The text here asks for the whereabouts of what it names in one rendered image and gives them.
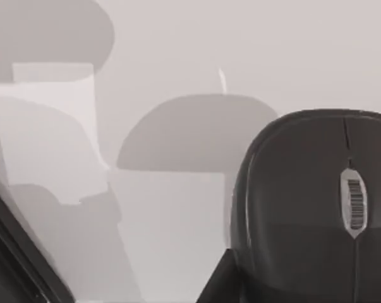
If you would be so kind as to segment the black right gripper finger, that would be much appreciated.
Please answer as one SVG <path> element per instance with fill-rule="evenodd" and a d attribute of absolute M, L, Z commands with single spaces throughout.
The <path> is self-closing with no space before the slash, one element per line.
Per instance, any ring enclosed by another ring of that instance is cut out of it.
<path fill-rule="evenodd" d="M 239 271 L 226 249 L 195 303 L 239 303 Z"/>

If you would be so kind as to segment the black computer mouse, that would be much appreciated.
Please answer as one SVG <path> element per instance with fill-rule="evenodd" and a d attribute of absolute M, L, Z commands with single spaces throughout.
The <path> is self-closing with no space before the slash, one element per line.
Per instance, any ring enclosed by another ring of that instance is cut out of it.
<path fill-rule="evenodd" d="M 345 229 L 341 174 L 367 190 L 367 226 Z M 303 110 L 253 140 L 236 180 L 231 245 L 242 303 L 381 303 L 381 114 Z"/>

